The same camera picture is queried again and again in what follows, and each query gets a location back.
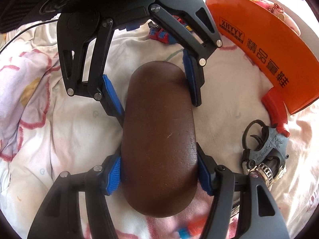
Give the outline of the brown glasses case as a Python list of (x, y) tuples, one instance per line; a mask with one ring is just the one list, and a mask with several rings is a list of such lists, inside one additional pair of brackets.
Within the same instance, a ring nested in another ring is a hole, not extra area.
[(121, 182), (141, 214), (169, 217), (187, 208), (197, 189), (192, 103), (184, 72), (153, 61), (131, 76), (121, 150)]

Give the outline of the orange shoe box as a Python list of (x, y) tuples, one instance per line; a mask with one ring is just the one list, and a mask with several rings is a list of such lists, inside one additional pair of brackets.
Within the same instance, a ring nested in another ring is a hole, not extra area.
[(318, 59), (288, 25), (249, 0), (206, 0), (206, 4), (220, 34), (267, 76), (290, 114), (318, 100)]

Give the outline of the floral white bed sheet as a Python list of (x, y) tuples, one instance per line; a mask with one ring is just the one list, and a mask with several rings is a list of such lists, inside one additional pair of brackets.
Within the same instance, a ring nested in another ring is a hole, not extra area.
[[(117, 120), (91, 98), (67, 95), (57, 53), (56, 24), (12, 31), (1, 53), (1, 210), (26, 238), (45, 195), (62, 171), (82, 173), (114, 153)], [(271, 83), (223, 37), (204, 67), (196, 138), (218, 164), (241, 172), (242, 133), (269, 122), (261, 97)], [(318, 205), (318, 103), (289, 117), (287, 172), (272, 187), (291, 237)]]

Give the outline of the pink plush toy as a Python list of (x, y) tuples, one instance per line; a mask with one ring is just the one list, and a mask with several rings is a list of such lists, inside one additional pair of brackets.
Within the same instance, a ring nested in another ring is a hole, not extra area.
[(282, 22), (284, 22), (290, 29), (292, 29), (296, 35), (300, 36), (301, 31), (295, 21), (285, 12), (284, 8), (277, 3), (268, 1), (268, 0), (250, 0), (260, 7), (266, 9)]

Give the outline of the red blue toy car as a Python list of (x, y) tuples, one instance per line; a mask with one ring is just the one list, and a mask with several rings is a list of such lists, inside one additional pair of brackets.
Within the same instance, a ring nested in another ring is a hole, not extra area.
[(178, 41), (167, 31), (165, 31), (161, 26), (153, 21), (148, 23), (149, 27), (149, 38), (157, 40), (164, 44), (176, 44)]

